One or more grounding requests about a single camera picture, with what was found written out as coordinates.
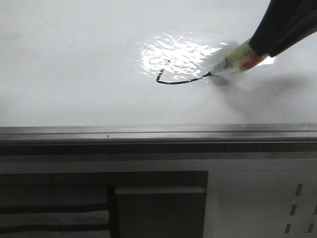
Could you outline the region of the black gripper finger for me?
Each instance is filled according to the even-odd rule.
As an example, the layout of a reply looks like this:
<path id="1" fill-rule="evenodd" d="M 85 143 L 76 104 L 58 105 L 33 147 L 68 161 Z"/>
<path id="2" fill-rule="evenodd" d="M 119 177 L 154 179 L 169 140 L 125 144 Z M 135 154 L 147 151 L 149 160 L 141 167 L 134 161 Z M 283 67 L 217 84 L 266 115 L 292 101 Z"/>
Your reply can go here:
<path id="1" fill-rule="evenodd" d="M 316 0 L 271 0 L 249 45 L 258 56 L 275 57 L 316 31 Z"/>

